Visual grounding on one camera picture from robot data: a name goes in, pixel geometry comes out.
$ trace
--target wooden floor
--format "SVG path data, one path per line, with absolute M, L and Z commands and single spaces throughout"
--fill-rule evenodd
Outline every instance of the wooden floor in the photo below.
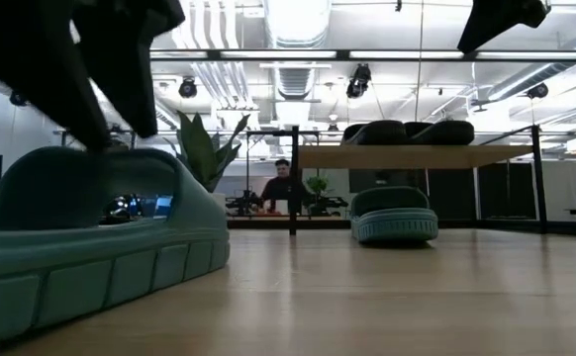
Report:
M 227 269 L 3 354 L 576 356 L 576 237 L 445 230 L 392 250 L 235 230 Z

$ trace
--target man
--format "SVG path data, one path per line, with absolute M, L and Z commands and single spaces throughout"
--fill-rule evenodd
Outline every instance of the man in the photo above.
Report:
M 277 176 L 266 183 L 264 191 L 261 193 L 262 206 L 263 202 L 271 201 L 270 211 L 275 210 L 275 201 L 285 200 L 287 201 L 292 194 L 292 187 L 290 182 L 290 162 L 286 159 L 280 159 L 275 162 L 275 168 L 277 169 Z M 310 196 L 308 190 L 304 186 L 303 182 L 298 183 L 298 192 L 301 199 Z

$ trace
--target ceiling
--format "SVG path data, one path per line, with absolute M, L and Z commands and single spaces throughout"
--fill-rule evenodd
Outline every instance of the ceiling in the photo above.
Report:
M 261 1 L 236 1 L 240 47 L 268 48 Z M 294 1 L 295 7 L 298 7 L 297 3 L 305 0 Z M 471 0 L 426 0 L 422 4 L 421 0 L 404 0 L 402 11 L 396 12 L 396 1 L 333 0 L 324 48 L 455 49 L 471 3 Z M 576 44 L 576 0 L 550 0 L 550 3 L 552 12 L 538 29 L 517 25 L 481 49 L 573 49 Z M 192 14 L 187 14 L 192 24 L 196 21 L 196 9 L 199 7 L 192 7 Z M 208 37 L 209 7 L 203 12 Z M 299 9 L 295 14 L 292 20 L 295 27 L 303 26 L 300 24 Z M 179 48 L 172 34 L 157 38 L 152 46 L 152 49 L 172 48 Z M 260 62 L 245 61 L 242 65 L 250 96 L 259 108 L 259 122 L 267 125 L 276 117 L 273 69 L 260 68 Z M 329 116 L 332 114 L 337 115 L 340 123 L 382 119 L 435 121 L 442 117 L 439 109 L 449 103 L 444 108 L 444 115 L 467 119 L 477 114 L 473 112 L 476 107 L 467 105 L 462 96 L 464 92 L 470 99 L 475 99 L 484 90 L 517 73 L 534 65 L 541 66 L 515 62 L 373 62 L 369 63 L 372 72 L 369 89 L 359 100 L 348 100 L 345 88 L 356 63 L 335 61 L 329 65 L 330 68 L 315 71 L 313 104 L 308 112 L 309 121 L 321 123 L 322 130 L 330 122 Z M 211 113 L 214 100 L 200 80 L 196 80 L 198 95 L 192 99 L 181 98 L 175 86 L 169 85 L 165 89 L 159 85 L 171 78 L 194 76 L 190 62 L 153 62 L 152 73 L 156 96 L 172 112 Z M 544 99 L 516 96 L 485 107 L 488 112 L 484 113 L 484 119 L 475 122 L 483 125 L 477 128 L 476 124 L 476 129 L 483 132 L 508 131 L 533 122 L 545 124 L 550 121 L 549 118 L 557 118 L 543 128 L 554 132 L 576 130 L 576 115 L 567 120 L 558 120 L 559 115 L 571 113 L 576 108 L 576 66 L 546 80 L 545 84 L 550 93 Z M 500 112 L 510 115 L 506 116 L 507 121 L 502 125 L 494 125 L 493 116 L 504 115 Z

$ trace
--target spotlight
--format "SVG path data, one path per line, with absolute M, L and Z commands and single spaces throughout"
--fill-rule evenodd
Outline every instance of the spotlight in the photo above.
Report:
M 545 83 L 540 83 L 537 86 L 529 89 L 526 91 L 526 96 L 534 99 L 534 98 L 545 98 L 549 93 L 549 89 L 547 89 L 547 85 Z
M 178 94 L 180 94 L 180 96 L 185 99 L 195 97 L 196 94 L 198 94 L 198 88 L 196 88 L 195 81 L 196 80 L 193 77 L 186 77 L 182 79 L 182 84 L 180 84 Z
M 11 104 L 15 106 L 20 107 L 27 106 L 27 99 L 22 94 L 15 91 L 11 92 L 11 97 L 9 97 L 9 101 L 11 102 Z
M 347 86 L 347 98 L 356 99 L 363 96 L 367 91 L 368 83 L 371 81 L 371 70 L 369 65 L 358 64 L 354 74 L 349 78 L 349 85 Z
M 517 24 L 536 29 L 550 9 L 541 0 L 473 0 L 457 49 L 470 53 Z

